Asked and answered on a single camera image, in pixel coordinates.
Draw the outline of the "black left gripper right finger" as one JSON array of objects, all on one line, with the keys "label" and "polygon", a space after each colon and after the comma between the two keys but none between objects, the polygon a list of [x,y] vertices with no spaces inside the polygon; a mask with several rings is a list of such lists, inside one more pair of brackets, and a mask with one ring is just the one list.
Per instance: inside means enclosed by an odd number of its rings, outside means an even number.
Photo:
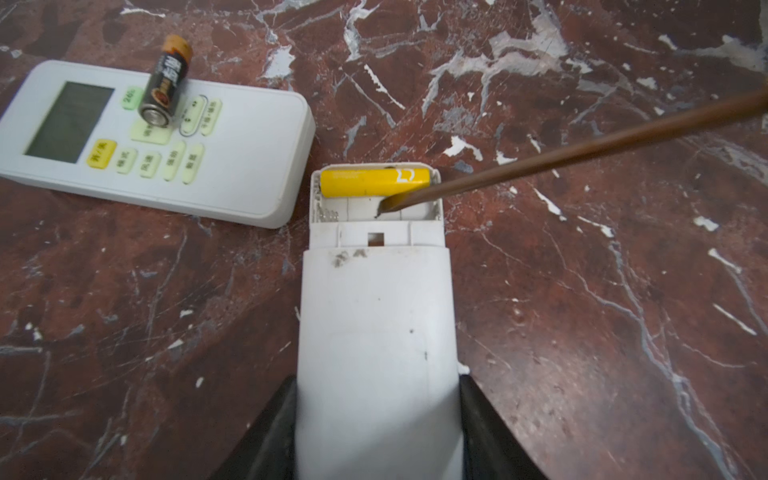
[{"label": "black left gripper right finger", "polygon": [[470,375],[459,376],[464,479],[540,479],[546,475],[514,437]]}]

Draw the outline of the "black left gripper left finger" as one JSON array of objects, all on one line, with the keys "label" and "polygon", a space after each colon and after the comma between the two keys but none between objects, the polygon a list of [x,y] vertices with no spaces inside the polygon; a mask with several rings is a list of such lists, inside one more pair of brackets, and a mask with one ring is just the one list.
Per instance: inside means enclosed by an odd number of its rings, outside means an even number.
[{"label": "black left gripper left finger", "polygon": [[210,479],[294,479],[297,378],[288,376]]}]

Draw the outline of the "white remote control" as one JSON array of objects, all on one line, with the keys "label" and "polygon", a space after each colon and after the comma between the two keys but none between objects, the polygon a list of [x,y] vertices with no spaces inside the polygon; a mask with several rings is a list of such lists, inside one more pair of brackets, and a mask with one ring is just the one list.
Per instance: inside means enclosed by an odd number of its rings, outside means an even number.
[{"label": "white remote control", "polygon": [[295,429],[299,479],[460,479],[464,438],[450,253],[432,201],[326,198],[310,180]]}]

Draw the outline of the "white air conditioner remote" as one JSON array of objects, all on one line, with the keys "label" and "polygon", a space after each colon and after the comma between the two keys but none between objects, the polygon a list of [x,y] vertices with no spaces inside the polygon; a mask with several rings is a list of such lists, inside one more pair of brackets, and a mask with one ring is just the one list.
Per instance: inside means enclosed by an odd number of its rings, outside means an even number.
[{"label": "white air conditioner remote", "polygon": [[146,123],[148,75],[46,61],[1,119],[1,174],[25,185],[277,229],[315,135],[295,92],[186,80],[176,118]]}]

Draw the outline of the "black orange AA battery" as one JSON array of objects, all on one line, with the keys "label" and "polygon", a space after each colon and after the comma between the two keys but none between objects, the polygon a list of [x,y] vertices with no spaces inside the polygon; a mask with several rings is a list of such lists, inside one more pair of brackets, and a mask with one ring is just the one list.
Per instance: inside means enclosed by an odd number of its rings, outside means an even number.
[{"label": "black orange AA battery", "polygon": [[193,49],[183,37],[170,34],[165,38],[138,109],[149,125],[165,128],[171,124],[192,56]]}]

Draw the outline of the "black yellow screwdriver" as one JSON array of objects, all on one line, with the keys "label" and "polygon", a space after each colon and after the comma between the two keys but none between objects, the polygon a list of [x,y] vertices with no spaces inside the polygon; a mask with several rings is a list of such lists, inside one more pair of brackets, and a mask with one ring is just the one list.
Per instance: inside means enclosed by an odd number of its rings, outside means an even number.
[{"label": "black yellow screwdriver", "polygon": [[753,92],[712,101],[684,112],[662,116],[615,133],[594,137],[491,170],[420,190],[388,196],[379,203],[377,214],[397,212],[414,205],[490,187],[547,170],[674,140],[758,117],[766,112],[767,88],[762,87]]}]

